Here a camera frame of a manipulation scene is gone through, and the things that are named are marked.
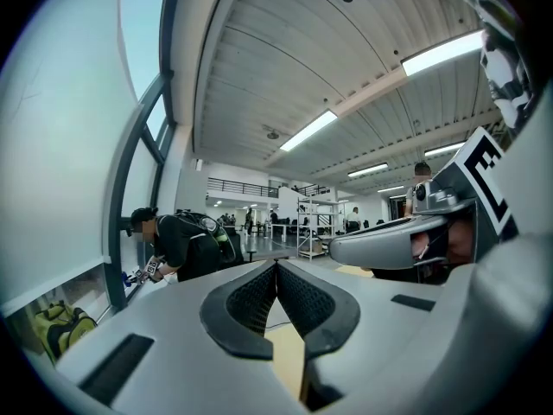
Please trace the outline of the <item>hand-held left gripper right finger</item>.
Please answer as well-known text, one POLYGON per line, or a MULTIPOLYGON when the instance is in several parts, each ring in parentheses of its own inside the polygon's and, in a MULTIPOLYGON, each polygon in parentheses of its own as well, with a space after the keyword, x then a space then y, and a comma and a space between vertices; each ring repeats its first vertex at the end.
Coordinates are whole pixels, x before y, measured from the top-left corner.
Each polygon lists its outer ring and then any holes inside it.
POLYGON ((276 413, 330 412, 398 358, 447 290, 278 260, 276 413))

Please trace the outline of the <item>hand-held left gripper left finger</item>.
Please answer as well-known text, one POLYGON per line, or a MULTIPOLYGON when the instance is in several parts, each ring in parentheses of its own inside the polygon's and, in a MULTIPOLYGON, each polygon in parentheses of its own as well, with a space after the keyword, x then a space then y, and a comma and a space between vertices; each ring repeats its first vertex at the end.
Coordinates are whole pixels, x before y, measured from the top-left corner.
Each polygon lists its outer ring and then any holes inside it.
POLYGON ((101 323, 60 359, 78 386, 128 335, 152 345, 110 407, 123 414, 303 414, 269 361, 229 355, 205 331, 200 306, 216 287, 261 266, 241 265, 164 285, 101 323))

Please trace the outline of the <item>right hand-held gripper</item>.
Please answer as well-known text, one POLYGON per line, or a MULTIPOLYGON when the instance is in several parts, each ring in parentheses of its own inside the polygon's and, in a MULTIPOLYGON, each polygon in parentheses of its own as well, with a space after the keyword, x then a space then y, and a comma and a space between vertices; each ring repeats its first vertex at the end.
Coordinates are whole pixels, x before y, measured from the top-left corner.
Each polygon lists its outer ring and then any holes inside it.
POLYGON ((412 235, 469 220, 471 259, 482 259, 494 246, 518 234, 512 211, 493 177, 503 156, 493 137, 477 128, 433 178, 413 188, 414 216, 335 237, 328 243, 330 258, 369 269, 410 269, 416 265, 412 235))

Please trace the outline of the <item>person's right hand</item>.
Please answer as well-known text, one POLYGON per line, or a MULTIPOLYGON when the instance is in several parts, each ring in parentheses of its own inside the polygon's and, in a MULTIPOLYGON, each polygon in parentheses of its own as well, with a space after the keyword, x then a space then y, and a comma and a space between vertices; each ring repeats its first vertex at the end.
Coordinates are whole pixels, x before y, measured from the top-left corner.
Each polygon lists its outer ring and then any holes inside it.
POLYGON ((474 229, 470 220, 450 221, 446 226, 413 234, 410 240, 414 259, 444 257, 452 265, 472 261, 474 229))

